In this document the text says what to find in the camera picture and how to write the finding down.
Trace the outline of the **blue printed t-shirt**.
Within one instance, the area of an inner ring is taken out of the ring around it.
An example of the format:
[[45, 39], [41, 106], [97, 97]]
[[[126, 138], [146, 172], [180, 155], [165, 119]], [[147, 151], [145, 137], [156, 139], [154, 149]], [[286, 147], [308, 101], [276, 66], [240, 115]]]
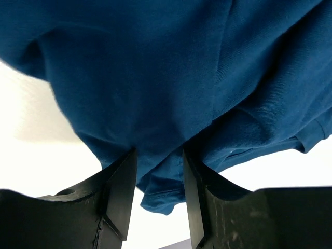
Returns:
[[331, 135], [331, 1], [1, 1], [1, 59], [50, 83], [103, 168], [136, 148], [141, 206]]

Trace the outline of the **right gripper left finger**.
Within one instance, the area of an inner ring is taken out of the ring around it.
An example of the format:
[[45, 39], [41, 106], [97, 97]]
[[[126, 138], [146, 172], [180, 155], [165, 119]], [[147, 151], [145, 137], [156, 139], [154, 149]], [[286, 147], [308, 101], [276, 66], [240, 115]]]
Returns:
[[121, 248], [136, 183], [134, 149], [54, 196], [1, 190], [1, 248]]

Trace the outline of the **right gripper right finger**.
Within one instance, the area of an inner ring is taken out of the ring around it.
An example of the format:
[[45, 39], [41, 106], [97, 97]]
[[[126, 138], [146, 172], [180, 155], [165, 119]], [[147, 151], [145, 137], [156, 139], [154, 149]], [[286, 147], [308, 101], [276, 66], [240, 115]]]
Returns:
[[183, 152], [192, 248], [331, 248], [331, 188], [249, 191]]

